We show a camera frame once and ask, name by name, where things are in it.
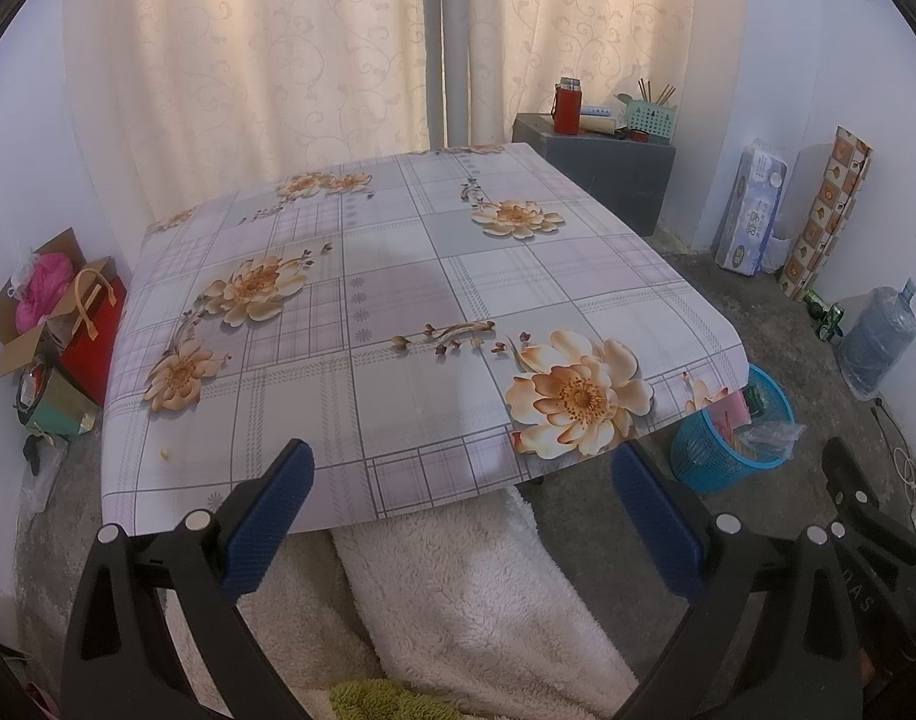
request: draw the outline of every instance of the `patterned cardboard box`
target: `patterned cardboard box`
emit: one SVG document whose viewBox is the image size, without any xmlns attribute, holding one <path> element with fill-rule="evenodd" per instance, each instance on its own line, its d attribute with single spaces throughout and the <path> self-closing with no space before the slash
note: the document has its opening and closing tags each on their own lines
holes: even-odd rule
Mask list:
<svg viewBox="0 0 916 720">
<path fill-rule="evenodd" d="M 815 285 L 819 271 L 839 242 L 839 236 L 855 208 L 855 196 L 863 186 L 872 149 L 865 141 L 839 127 L 825 167 L 812 213 L 779 279 L 782 292 L 801 300 Z"/>
</svg>

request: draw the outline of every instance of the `blue basket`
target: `blue basket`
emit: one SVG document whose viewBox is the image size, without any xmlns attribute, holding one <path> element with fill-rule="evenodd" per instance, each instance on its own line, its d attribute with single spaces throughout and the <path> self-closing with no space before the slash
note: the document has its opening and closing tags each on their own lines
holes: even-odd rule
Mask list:
<svg viewBox="0 0 916 720">
<path fill-rule="evenodd" d="M 760 368 L 748 368 L 748 383 L 755 385 L 764 401 L 764 413 L 752 424 L 794 422 L 791 403 L 782 389 Z M 706 410 L 682 420 L 668 460 L 675 477 L 695 493 L 717 493 L 756 471 L 775 469 L 785 462 L 783 457 L 749 460 L 741 456 L 719 436 Z"/>
</svg>

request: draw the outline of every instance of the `plastic water bottle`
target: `plastic water bottle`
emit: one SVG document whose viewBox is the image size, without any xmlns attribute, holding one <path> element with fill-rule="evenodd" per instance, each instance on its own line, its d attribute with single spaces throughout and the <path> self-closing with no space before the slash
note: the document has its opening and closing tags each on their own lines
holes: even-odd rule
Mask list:
<svg viewBox="0 0 916 720">
<path fill-rule="evenodd" d="M 915 282 L 908 279 L 898 292 L 891 287 L 872 290 L 855 326 L 837 348 L 841 373 L 858 400 L 871 400 L 882 379 L 915 340 L 916 318 L 911 311 Z"/>
</svg>

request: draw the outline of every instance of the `gift bag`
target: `gift bag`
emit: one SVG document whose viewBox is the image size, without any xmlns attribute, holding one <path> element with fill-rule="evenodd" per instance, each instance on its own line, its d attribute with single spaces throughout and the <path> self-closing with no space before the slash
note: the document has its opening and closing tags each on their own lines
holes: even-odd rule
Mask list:
<svg viewBox="0 0 916 720">
<path fill-rule="evenodd" d="M 98 277 L 87 300 L 82 300 L 82 274 Z M 109 281 L 99 271 L 82 268 L 75 276 L 75 303 L 79 317 L 71 331 L 71 341 L 61 353 L 61 365 L 70 373 L 82 391 L 99 406 L 104 406 L 104 392 L 111 368 L 111 352 L 118 332 L 118 322 L 125 304 L 125 285 L 115 277 Z"/>
</svg>

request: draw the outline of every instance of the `plastic bag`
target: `plastic bag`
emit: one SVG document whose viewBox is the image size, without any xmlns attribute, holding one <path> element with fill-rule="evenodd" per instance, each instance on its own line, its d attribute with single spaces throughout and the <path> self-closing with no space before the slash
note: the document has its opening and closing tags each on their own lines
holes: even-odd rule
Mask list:
<svg viewBox="0 0 916 720">
<path fill-rule="evenodd" d="M 58 480 L 58 471 L 68 456 L 68 442 L 60 436 L 42 437 L 37 445 L 40 466 L 37 476 L 29 467 L 25 473 L 25 503 L 33 514 L 41 514 L 48 508 L 52 490 Z"/>
<path fill-rule="evenodd" d="M 24 298 L 25 291 L 28 289 L 28 282 L 32 280 L 34 266 L 37 264 L 37 254 L 29 254 L 28 258 L 18 263 L 14 273 L 11 274 L 10 287 L 8 287 L 8 297 L 20 300 Z"/>
<path fill-rule="evenodd" d="M 777 457 L 788 460 L 805 427 L 797 422 L 759 422 L 743 427 L 735 430 L 735 450 L 749 460 Z"/>
<path fill-rule="evenodd" d="M 788 250 L 791 249 L 791 238 L 768 239 L 762 253 L 762 270 L 767 274 L 776 274 L 785 267 L 788 261 Z"/>
</svg>

